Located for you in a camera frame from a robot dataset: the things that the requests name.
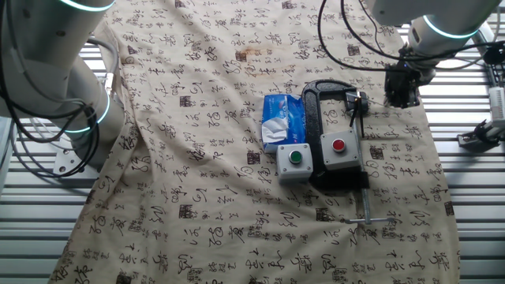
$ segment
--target black cable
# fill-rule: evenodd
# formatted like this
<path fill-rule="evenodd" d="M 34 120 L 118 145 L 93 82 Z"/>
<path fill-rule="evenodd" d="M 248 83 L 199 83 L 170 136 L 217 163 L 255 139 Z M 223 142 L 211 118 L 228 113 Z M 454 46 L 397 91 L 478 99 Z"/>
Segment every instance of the black cable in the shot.
<path fill-rule="evenodd" d="M 96 115 L 92 114 L 92 110 L 88 109 L 87 112 L 90 113 L 90 115 L 94 118 L 93 119 L 94 123 L 96 123 Z M 11 126 L 11 132 L 13 132 L 14 126 L 15 126 L 15 124 L 12 124 L 12 126 Z M 99 145 L 99 128 L 96 127 L 95 131 L 93 131 L 91 133 L 90 137 L 89 137 L 89 141 L 88 141 L 89 142 L 89 147 L 88 147 L 88 150 L 84 154 L 84 158 L 80 161 L 80 163 L 77 166 L 75 166 L 73 169 L 71 169 L 69 172 L 67 172 L 67 173 L 64 173 L 64 174 L 54 174 L 54 173 L 50 172 L 49 170 L 47 170 L 46 168 L 44 168 L 39 162 L 36 161 L 35 157 L 33 157 L 33 155 L 30 153 L 30 151 L 26 147 L 26 144 L 24 142 L 23 137 L 21 136 L 21 133 L 18 133 L 18 134 L 19 134 L 21 145 L 23 146 L 23 149 L 26 152 L 26 155 L 42 171 L 44 171 L 44 172 L 46 172 L 48 174 L 41 174 L 39 172 L 34 171 L 32 168 L 30 168 L 28 166 L 28 164 L 26 164 L 23 161 L 23 159 L 21 158 L 21 155 L 20 155 L 20 153 L 19 153 L 19 151 L 17 150 L 17 147 L 16 147 L 16 138 L 15 138 L 14 135 L 12 135 L 11 139 L 10 139 L 10 143 L 12 145 L 14 155 L 17 157 L 17 159 L 19 160 L 19 162 L 24 166 L 24 168 L 26 170 L 28 170 L 29 172 L 31 172 L 32 174 L 34 174 L 35 176 L 37 176 L 39 178 L 64 178 L 64 177 L 69 177 L 69 176 L 71 176 L 73 174 L 76 174 L 77 172 L 79 172 L 82 169 L 84 169 L 84 167 L 89 163 L 89 161 L 91 160 L 91 158 L 95 155 L 96 150 L 98 149 L 98 145 Z M 91 143 L 92 136 L 95 137 L 95 143 L 93 143 L 93 144 Z"/>
<path fill-rule="evenodd" d="M 373 27 L 375 28 L 376 30 L 376 34 L 374 35 L 374 38 L 376 40 L 376 44 L 377 44 L 377 47 L 379 48 L 380 52 L 384 52 L 384 50 L 382 50 L 382 47 L 380 47 L 380 44 L 379 44 L 379 40 L 377 40 L 377 34 L 379 33 L 379 29 L 377 28 L 377 24 L 376 22 L 372 19 L 372 17 L 370 17 L 370 14 L 367 12 L 367 10 L 365 9 L 365 6 L 363 5 L 363 2 L 362 0 L 358 0 L 358 2 L 360 2 L 360 5 L 361 5 L 361 8 L 363 9 L 363 12 L 365 12 L 365 15 L 370 19 L 370 21 L 372 22 L 373 24 Z"/>
<path fill-rule="evenodd" d="M 3 16 L 3 13 L 5 12 L 6 9 L 6 3 L 0 4 L 0 16 Z M 2 30 L 2 24 L 3 21 L 0 21 L 0 31 Z M 2 46 L 2 37 L 0 37 L 0 47 Z M 16 125 L 20 128 L 20 131 L 28 136 L 30 139 L 34 140 L 35 142 L 38 143 L 48 143 L 52 141 L 56 141 L 61 135 L 65 133 L 66 128 L 77 118 L 77 116 L 84 111 L 85 106 L 82 106 L 74 111 L 69 112 L 68 114 L 57 114 L 57 115 L 42 115 L 42 114 L 36 114 L 30 110 L 26 110 L 22 106 L 17 105 L 15 102 L 13 102 L 10 97 L 9 93 L 7 92 L 7 86 L 6 86 L 6 81 L 5 81 L 5 76 L 3 73 L 3 60 L 2 57 L 0 56 L 0 88 L 2 89 L 2 92 L 0 92 L 0 97 L 2 97 L 6 101 L 6 106 L 7 110 L 9 111 L 9 114 L 11 118 L 14 120 Z M 59 119 L 59 118 L 67 118 L 68 116 L 72 116 L 64 125 L 62 130 L 54 137 L 47 138 L 47 139 L 40 139 L 38 137 L 34 137 L 31 135 L 22 125 L 21 120 L 17 116 L 16 111 L 14 110 L 14 107 L 16 107 L 18 110 L 21 110 L 22 112 L 25 112 L 26 114 L 29 114 L 31 116 L 35 117 L 40 117 L 40 118 L 48 118 L 48 119 Z"/>
<path fill-rule="evenodd" d="M 326 0 L 323 0 L 323 5 L 321 6 L 321 9 L 324 8 L 324 4 L 326 4 Z M 399 60 L 399 61 L 403 61 L 403 62 L 422 62 L 422 61 L 427 61 L 427 60 L 436 59 L 436 58 L 445 58 L 447 56 L 450 56 L 450 55 L 453 55 L 455 53 L 458 53 L 459 51 L 468 50 L 468 49 L 471 49 L 471 48 L 474 48 L 474 47 L 489 47 L 489 46 L 496 46 L 496 45 L 497 46 L 502 46 L 505 43 L 505 41 L 499 41 L 499 42 L 494 42 L 494 43 L 477 43 L 477 44 L 472 44 L 472 45 L 468 45 L 468 46 L 465 46 L 465 47 L 461 47 L 461 48 L 458 48 L 458 49 L 455 49 L 455 50 L 449 50 L 449 51 L 443 52 L 443 53 L 438 54 L 438 55 L 433 55 L 433 56 L 424 56 L 424 57 L 418 57 L 418 58 L 401 58 L 401 57 L 397 57 L 397 56 L 386 54 L 384 52 L 380 52 L 379 50 L 377 50 L 374 47 L 372 47 L 369 44 L 367 44 L 353 30 L 353 28 L 351 28 L 351 26 L 349 24 L 349 21 L 347 20 L 347 15 L 346 15 L 346 10 L 345 10 L 345 0 L 340 0 L 340 9 L 342 11 L 341 12 L 342 13 L 342 19 L 344 20 L 344 23 L 346 24 L 347 29 L 349 30 L 349 32 L 351 33 L 351 35 L 353 35 L 353 37 L 355 39 L 357 39 L 357 41 L 359 41 L 361 44 L 363 44 L 369 50 L 376 52 L 377 54 L 380 54 L 380 55 L 382 55 L 384 57 L 387 57 L 387 58 L 390 58 L 390 59 Z"/>
<path fill-rule="evenodd" d="M 321 4 L 321 8 L 319 9 L 319 15 L 317 17 L 317 35 L 319 36 L 319 42 L 321 43 L 321 47 L 323 48 L 324 52 L 328 55 L 328 57 L 336 62 L 339 65 L 342 65 L 347 68 L 351 69 L 356 69 L 356 70 L 361 70 L 361 71 L 375 71 L 375 72 L 400 72 L 400 73 L 408 73 L 406 70 L 397 70 L 397 69 L 381 69 L 381 68 L 369 68 L 369 67 L 360 67 L 360 66 L 353 66 L 349 65 L 347 63 L 341 62 L 337 58 L 335 58 L 333 55 L 331 55 L 330 51 L 326 48 L 324 45 L 323 41 L 323 34 L 321 32 L 321 21 L 323 18 L 323 11 L 324 11 L 324 6 L 326 5 L 327 0 L 323 0 L 323 3 Z"/>
<path fill-rule="evenodd" d="M 6 8 L 5 2 L 0 3 L 0 31 L 2 30 L 3 13 L 5 12 L 5 8 Z M 2 47 L 2 37 L 1 36 L 0 36 L 0 47 Z M 98 149 L 98 146 L 99 146 L 99 127 L 97 124 L 95 110 L 92 107 L 84 104 L 82 107 L 79 107 L 76 110 L 69 112 L 68 114 L 57 114 L 57 115 L 41 115 L 41 114 L 36 114 L 34 112 L 31 112 L 30 110 L 24 109 L 23 107 L 17 105 L 15 102 L 13 102 L 9 97 L 9 94 L 7 92 L 7 87 L 6 87 L 6 81 L 5 81 L 5 77 L 4 77 L 4 73 L 3 73 L 3 61 L 2 61 L 1 56 L 0 56 L 0 88 L 2 89 L 2 92 L 0 92 L 0 97 L 2 97 L 6 101 L 7 110 L 9 111 L 9 114 L 11 115 L 11 117 L 14 121 L 14 123 L 12 123 L 12 125 L 11 125 L 11 130 L 10 130 L 11 133 L 13 134 L 13 128 L 15 126 L 17 126 L 17 128 L 20 130 L 19 135 L 20 135 L 20 139 L 21 139 L 21 144 L 23 145 L 23 148 L 25 149 L 27 156 L 35 164 L 37 164 L 37 166 L 39 166 L 42 170 L 46 171 L 49 175 L 42 175 L 38 172 L 35 172 L 23 161 L 23 159 L 20 157 L 19 152 L 17 151 L 17 148 L 16 148 L 16 144 L 15 144 L 16 138 L 14 135 L 11 135 L 10 142 L 13 147 L 14 154 L 18 158 L 20 163 L 28 171 L 32 172 L 34 175 L 36 175 L 37 177 L 40 177 L 40 178 L 63 178 L 63 177 L 71 176 L 71 175 L 81 171 L 91 161 L 92 157 L 96 153 L 96 150 Z M 25 112 L 26 114 L 29 114 L 34 117 L 48 118 L 48 119 L 59 119 L 59 118 L 67 118 L 68 116 L 71 116 L 71 118 L 65 123 L 65 125 L 62 128 L 62 130 L 60 131 L 60 133 L 58 133 L 56 136 L 45 139 L 45 140 L 41 140 L 38 137 L 32 136 L 24 128 L 23 124 L 21 123 L 21 120 L 19 119 L 16 111 L 14 110 L 14 107 L 16 107 L 18 110 L 21 110 L 22 112 Z M 24 143 L 24 139 L 22 138 L 21 133 L 25 134 L 26 136 L 28 136 L 29 138 L 31 138 L 35 142 L 46 143 L 46 142 L 55 141 L 65 132 L 65 129 L 68 128 L 70 123 L 72 123 L 73 120 L 75 120 L 76 117 L 82 112 L 84 112 L 86 114 L 87 119 L 88 119 L 88 127 L 90 128 L 90 130 L 88 132 L 89 137 L 88 137 L 88 141 L 87 141 L 89 146 L 88 146 L 88 150 L 84 154 L 84 158 L 81 160 L 81 162 L 76 167 L 74 167 L 73 169 L 71 169 L 69 172 L 67 172 L 65 174 L 54 174 L 54 173 L 48 172 L 46 169 L 44 169 L 42 167 L 42 165 L 40 163 L 38 163 L 35 160 L 33 155 L 26 148 L 26 144 Z"/>

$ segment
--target white robotic arm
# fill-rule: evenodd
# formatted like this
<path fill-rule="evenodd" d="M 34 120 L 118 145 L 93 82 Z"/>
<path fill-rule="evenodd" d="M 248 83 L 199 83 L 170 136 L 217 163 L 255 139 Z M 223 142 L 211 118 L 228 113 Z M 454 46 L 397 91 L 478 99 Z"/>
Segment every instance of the white robotic arm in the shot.
<path fill-rule="evenodd" d="M 84 112 L 65 127 L 68 114 L 90 106 L 99 123 L 99 146 L 92 166 L 103 165 L 123 126 L 123 111 L 79 57 L 82 46 L 114 0 L 9 0 L 2 2 L 2 73 L 18 118 L 49 118 L 83 157 L 93 129 Z M 12 117 L 7 101 L 0 116 Z"/>
<path fill-rule="evenodd" d="M 404 60 L 389 67 L 405 72 L 386 75 L 386 97 L 389 103 L 394 107 L 411 107 L 419 104 L 417 87 L 429 84 L 436 74 L 436 65 L 454 54 L 422 61 L 410 59 L 432 57 L 463 47 L 483 24 L 487 26 L 486 19 L 501 0 L 366 2 L 381 24 L 405 24 L 413 20 L 409 30 L 409 43 L 400 50 Z"/>

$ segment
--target tissue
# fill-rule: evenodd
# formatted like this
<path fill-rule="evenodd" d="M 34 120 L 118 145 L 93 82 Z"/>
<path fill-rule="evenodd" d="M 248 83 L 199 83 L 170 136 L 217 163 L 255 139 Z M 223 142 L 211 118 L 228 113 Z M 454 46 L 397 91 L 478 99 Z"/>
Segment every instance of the tissue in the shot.
<path fill-rule="evenodd" d="M 305 109 L 299 95 L 266 95 L 261 139 L 266 153 L 283 144 L 305 143 Z"/>

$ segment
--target tablecloth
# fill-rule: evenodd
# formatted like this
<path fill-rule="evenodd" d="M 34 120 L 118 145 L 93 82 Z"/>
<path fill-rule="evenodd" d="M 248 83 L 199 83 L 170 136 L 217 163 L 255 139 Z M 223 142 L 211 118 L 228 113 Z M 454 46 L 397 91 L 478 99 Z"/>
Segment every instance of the tablecloth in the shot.
<path fill-rule="evenodd" d="M 317 39 L 320 1 L 121 0 L 96 31 L 117 44 L 125 124 L 51 283 L 458 282 L 451 198 L 422 106 L 386 108 L 384 73 L 340 67 Z M 360 2 L 345 13 L 376 44 Z M 346 30 L 337 2 L 322 20 L 331 53 L 358 66 L 392 62 Z M 396 54 L 395 28 L 377 41 Z M 279 185 L 260 124 L 267 94 L 333 78 L 373 102 L 361 142 L 372 225 L 361 194 Z M 324 131 L 349 128 L 342 102 Z"/>

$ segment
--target cable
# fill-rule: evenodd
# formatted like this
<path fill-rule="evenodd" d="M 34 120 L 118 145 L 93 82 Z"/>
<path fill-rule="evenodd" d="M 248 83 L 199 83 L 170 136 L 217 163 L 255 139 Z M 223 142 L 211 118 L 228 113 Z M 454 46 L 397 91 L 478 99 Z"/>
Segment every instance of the cable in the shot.
<path fill-rule="evenodd" d="M 46 139 L 46 137 L 42 134 L 42 132 L 40 132 L 39 127 L 36 125 L 36 123 L 35 123 L 35 119 L 30 118 L 30 122 L 32 123 L 33 128 L 35 129 L 35 131 L 36 131 L 36 132 L 37 132 L 37 133 L 38 133 L 38 134 L 39 134 L 42 138 Z M 67 151 L 76 151 L 76 150 L 79 150 L 79 149 L 81 149 L 81 148 L 83 148 L 83 147 L 84 147 L 84 146 L 83 146 L 83 147 L 79 147 L 79 148 L 67 148 L 67 147 L 63 147 L 63 146 L 61 146 L 61 145 L 58 145 L 58 144 L 56 144 L 55 142 L 49 142 L 49 143 L 50 143 L 51 145 L 55 146 L 56 148 L 60 148 L 60 149 L 62 149 L 62 150 L 67 150 Z"/>
<path fill-rule="evenodd" d="M 6 11 L 6 4 L 5 3 L 0 3 L 0 15 L 3 15 L 3 13 Z M 2 30 L 2 23 L 3 20 L 0 17 L 0 31 Z M 2 47 L 2 37 L 0 37 L 0 47 Z M 19 136 L 21 138 L 21 144 L 23 145 L 28 157 L 37 164 L 41 169 L 46 171 L 48 175 L 42 175 L 40 173 L 35 172 L 33 169 L 31 169 L 24 161 L 21 159 L 19 152 L 17 151 L 16 144 L 15 144 L 15 136 L 11 135 L 11 145 L 13 147 L 13 151 L 15 156 L 19 159 L 20 163 L 23 164 L 23 166 L 32 172 L 35 176 L 40 177 L 40 178 L 63 178 L 63 177 L 68 177 L 72 174 L 77 173 L 78 171 L 81 171 L 88 163 L 91 161 L 93 155 L 96 153 L 96 150 L 98 149 L 99 146 L 99 127 L 97 125 L 97 120 L 96 120 L 96 113 L 95 110 L 84 104 L 83 106 L 79 107 L 78 109 L 69 112 L 68 114 L 56 114 L 56 115 L 41 115 L 41 114 L 36 114 L 30 110 L 24 109 L 22 106 L 17 105 L 15 102 L 13 102 L 10 97 L 9 93 L 7 92 L 7 87 L 6 87 L 6 80 L 5 76 L 3 73 L 3 61 L 2 57 L 0 56 L 0 89 L 2 90 L 0 92 L 0 96 L 6 101 L 6 106 L 7 110 L 9 111 L 9 114 L 11 115 L 14 123 L 11 125 L 11 132 L 13 133 L 13 129 L 15 126 L 17 126 L 19 130 Z M 31 116 L 36 116 L 36 117 L 41 117 L 41 118 L 49 118 L 49 119 L 58 119 L 58 118 L 69 118 L 69 120 L 65 123 L 64 127 L 62 128 L 62 131 L 60 131 L 57 135 L 54 137 L 48 138 L 48 139 L 38 139 L 37 137 L 34 137 L 31 135 L 23 126 L 21 123 L 21 120 L 17 116 L 16 111 L 14 110 L 14 107 L 16 107 L 18 110 L 25 112 L 26 114 L 29 114 Z M 24 139 L 22 139 L 21 133 L 25 134 L 27 137 L 33 139 L 34 141 L 40 142 L 40 143 L 47 143 L 47 142 L 52 142 L 57 140 L 65 131 L 65 129 L 69 126 L 70 123 L 73 122 L 73 120 L 76 119 L 78 115 L 80 115 L 81 112 L 84 112 L 86 117 L 88 118 L 88 127 L 90 128 L 90 131 L 87 133 L 88 136 L 88 150 L 84 154 L 84 158 L 81 160 L 81 162 L 73 169 L 71 169 L 69 172 L 65 174 L 54 174 L 49 172 L 48 170 L 44 169 L 40 163 L 36 162 L 35 158 L 32 156 L 32 154 L 29 152 L 29 150 L 26 148 L 26 145 L 24 143 Z"/>
<path fill-rule="evenodd" d="M 8 27 L 9 28 L 9 35 L 11 36 L 11 41 L 12 41 L 13 47 L 16 48 L 17 47 L 17 41 L 16 41 L 15 36 L 14 36 L 14 30 L 13 30 L 13 26 L 12 26 L 12 13 L 11 13 L 11 9 L 10 8 L 11 8 L 11 6 L 10 6 L 10 0 L 7 0 L 6 3 L 2 3 L 1 4 L 1 7 L 0 7 L 1 12 L 0 13 L 3 14 L 3 12 L 6 10 L 7 22 L 8 22 L 8 26 L 9 26 Z M 38 87 L 36 86 L 36 84 L 33 83 L 33 81 L 31 80 L 30 76 L 26 72 L 24 73 L 24 75 L 26 76 L 26 79 L 28 80 L 28 82 L 32 84 L 32 87 L 36 91 L 38 91 L 42 96 L 47 97 L 47 95 L 44 95 L 43 92 L 41 92 L 41 90 L 38 89 Z M 3 74 L 3 67 L 0 68 L 0 88 L 3 90 L 3 92 L 0 93 L 0 96 L 6 101 L 7 110 L 9 111 L 9 114 L 12 117 L 12 119 L 14 120 L 14 122 L 16 123 L 16 125 L 19 127 L 20 131 L 24 135 L 26 135 L 28 138 L 30 138 L 30 139 L 34 140 L 35 142 L 38 142 L 38 143 L 49 143 L 49 142 L 56 141 L 57 139 L 59 139 L 59 137 L 61 135 L 63 135 L 63 133 L 65 132 L 65 130 L 69 127 L 69 125 L 86 108 L 85 102 L 82 101 L 81 99 L 71 99 L 71 100 L 68 100 L 68 101 L 66 100 L 65 102 L 80 103 L 80 104 L 82 104 L 82 106 L 79 107 L 76 110 L 73 110 L 73 111 L 67 113 L 67 114 L 42 115 L 42 114 L 36 114 L 36 113 L 34 113 L 34 112 L 30 111 L 30 110 L 26 110 L 25 108 L 23 108 L 22 106 L 17 105 L 15 102 L 13 102 L 10 99 L 9 94 L 7 92 L 5 77 L 4 77 L 4 74 Z M 26 114 L 29 114 L 29 115 L 35 116 L 35 117 L 49 118 L 49 119 L 61 119 L 61 118 L 67 118 L 68 116 L 70 116 L 70 119 L 64 124 L 64 126 L 62 127 L 62 130 L 58 134 L 56 134 L 55 136 L 53 136 L 51 138 L 40 139 L 38 137 L 34 137 L 33 135 L 31 135 L 31 133 L 29 133 L 23 127 L 23 125 L 22 125 L 19 117 L 16 114 L 16 111 L 14 110 L 14 107 L 16 107 L 18 110 L 21 110 L 22 112 L 25 112 Z"/>
<path fill-rule="evenodd" d="M 6 0 L 6 5 L 7 5 L 7 10 L 6 10 L 6 15 L 7 15 L 7 27 L 9 28 L 9 37 L 10 41 L 13 45 L 13 49 L 16 50 L 18 58 L 20 59 L 21 66 L 23 67 L 23 75 L 26 81 L 30 84 L 30 86 L 36 90 L 42 97 L 49 99 L 52 102 L 55 103 L 79 103 L 81 105 L 85 105 L 86 103 L 82 99 L 58 99 L 54 98 L 50 95 L 47 95 L 44 93 L 40 88 L 33 82 L 32 78 L 28 74 L 26 65 L 24 63 L 24 56 L 21 53 L 21 49 L 17 45 L 17 40 L 16 40 L 16 35 L 14 33 L 14 26 L 13 26 L 13 15 L 12 15 L 12 6 L 11 6 L 11 0 Z"/>
<path fill-rule="evenodd" d="M 356 69 L 356 70 L 362 70 L 362 71 L 373 71 L 373 72 L 400 72 L 400 73 L 407 73 L 405 70 L 397 70 L 397 69 L 381 69 L 381 68 L 369 68 L 369 67 L 360 67 L 360 66 L 353 66 L 349 65 L 347 63 L 341 62 L 337 58 L 335 58 L 333 55 L 331 55 L 330 51 L 326 48 L 324 45 L 323 41 L 323 34 L 321 32 L 321 21 L 323 18 L 323 11 L 324 11 L 324 6 L 326 5 L 327 0 L 323 0 L 323 3 L 321 4 L 321 8 L 319 9 L 319 15 L 317 17 L 317 35 L 319 36 L 319 42 L 321 43 L 321 47 L 323 48 L 324 52 L 328 55 L 328 57 L 334 61 L 335 63 L 342 65 L 347 68 L 351 69 Z"/>
<path fill-rule="evenodd" d="M 96 124 L 96 114 L 91 114 L 92 110 L 90 110 L 89 108 L 86 109 L 86 111 L 92 116 L 92 120 L 90 121 L 90 123 L 95 123 Z M 14 124 L 11 125 L 11 131 L 13 131 L 13 128 L 14 128 Z M 30 171 L 32 174 L 34 174 L 35 176 L 39 177 L 39 178 L 64 178 L 64 177 L 69 177 L 73 174 L 76 174 L 77 172 L 81 171 L 82 169 L 84 169 L 84 167 L 89 163 L 89 161 L 91 160 L 91 158 L 95 155 L 96 153 L 96 150 L 98 149 L 98 145 L 99 145 L 99 129 L 98 127 L 95 128 L 95 131 L 93 131 L 89 137 L 89 142 L 91 142 L 91 139 L 92 139 L 92 136 L 95 137 L 95 143 L 94 144 L 91 144 L 89 143 L 89 147 L 88 147 L 88 150 L 86 151 L 85 155 L 84 155 L 84 158 L 80 161 L 80 163 L 75 166 L 73 169 L 71 169 L 69 172 L 65 173 L 65 174 L 54 174 L 52 172 L 50 172 L 49 170 L 47 170 L 46 168 L 44 168 L 39 162 L 36 161 L 35 157 L 33 157 L 33 155 L 30 153 L 30 151 L 27 149 L 26 147 L 26 144 L 24 143 L 24 139 L 22 138 L 21 136 L 21 133 L 18 133 L 19 135 L 19 138 L 20 138 L 20 141 L 21 141 L 21 145 L 23 146 L 23 149 L 25 150 L 26 152 L 26 155 L 44 172 L 46 172 L 47 174 L 44 175 L 44 174 L 40 174 L 36 171 L 34 171 L 32 168 L 30 168 L 28 166 L 28 164 L 26 164 L 23 159 L 21 158 L 21 155 L 19 153 L 19 151 L 17 150 L 17 147 L 16 147 L 16 141 L 15 141 L 15 136 L 12 135 L 11 136 L 11 140 L 10 140 L 10 143 L 12 145 L 12 148 L 13 148 L 13 152 L 14 152 L 14 155 L 17 157 L 17 159 L 19 160 L 19 162 L 24 166 L 24 168 L 28 171 Z"/>
<path fill-rule="evenodd" d="M 112 68 L 110 69 L 109 72 L 110 73 L 116 72 L 116 69 L 119 66 L 119 53 L 118 53 L 118 50 L 116 50 L 111 43 L 105 42 L 105 41 L 103 41 L 101 39 L 97 39 L 97 38 L 89 38 L 88 39 L 88 43 L 96 44 L 96 45 L 100 45 L 102 47 L 105 47 L 105 48 L 107 48 L 112 53 L 112 66 L 111 66 Z"/>
<path fill-rule="evenodd" d="M 384 50 L 382 50 L 382 47 L 380 47 L 379 40 L 377 40 L 377 34 L 379 33 L 379 29 L 377 28 L 376 22 L 372 19 L 372 17 L 370 17 L 370 14 L 368 14 L 368 11 L 365 9 L 365 6 L 363 5 L 363 2 L 361 0 L 358 0 L 358 2 L 360 2 L 360 5 L 361 5 L 361 8 L 363 9 L 363 12 L 365 12 L 365 15 L 370 19 L 370 21 L 373 24 L 373 27 L 376 30 L 376 34 L 374 35 L 374 38 L 376 40 L 377 47 L 379 48 L 380 52 L 384 52 Z"/>
<path fill-rule="evenodd" d="M 56 133 L 54 133 L 53 131 L 51 131 L 51 130 L 47 127 L 47 125 L 45 125 L 43 122 L 41 122 L 38 118 L 33 118 L 33 120 L 35 120 L 35 121 L 36 121 L 36 123 L 41 124 L 41 125 L 42 125 L 42 127 L 43 127 L 46 131 L 48 131 L 50 134 L 56 135 Z M 65 137 L 63 137 L 63 136 L 61 136 L 61 137 L 60 137 L 60 139 L 63 139 L 63 140 L 68 141 L 68 142 L 72 142 L 69 138 L 65 138 Z"/>
<path fill-rule="evenodd" d="M 495 46 L 495 45 L 502 46 L 505 43 L 505 41 L 499 41 L 499 42 L 494 42 L 494 43 L 477 43 L 477 44 L 467 45 L 465 47 L 461 47 L 461 48 L 458 48 L 455 50 L 449 50 L 449 51 L 443 52 L 438 55 L 424 56 L 424 57 L 417 57 L 417 58 L 401 58 L 401 57 L 386 54 L 384 52 L 380 52 L 379 50 L 377 50 L 374 47 L 367 44 L 350 26 L 349 21 L 347 20 L 347 15 L 345 13 L 345 0 L 340 0 L 340 9 L 342 11 L 342 19 L 344 20 L 344 23 L 346 24 L 347 29 L 349 30 L 351 35 L 353 35 L 353 37 L 357 39 L 357 41 L 359 41 L 361 44 L 363 44 L 369 50 L 376 52 L 377 54 L 380 54 L 380 55 L 382 55 L 386 58 L 389 58 L 389 59 L 399 60 L 399 61 L 403 61 L 403 62 L 422 62 L 422 61 L 427 61 L 427 60 L 436 59 L 436 58 L 445 58 L 447 56 L 451 56 L 455 53 L 458 53 L 459 51 L 468 50 L 468 49 L 471 49 L 474 47 L 486 47 L 486 46 Z"/>

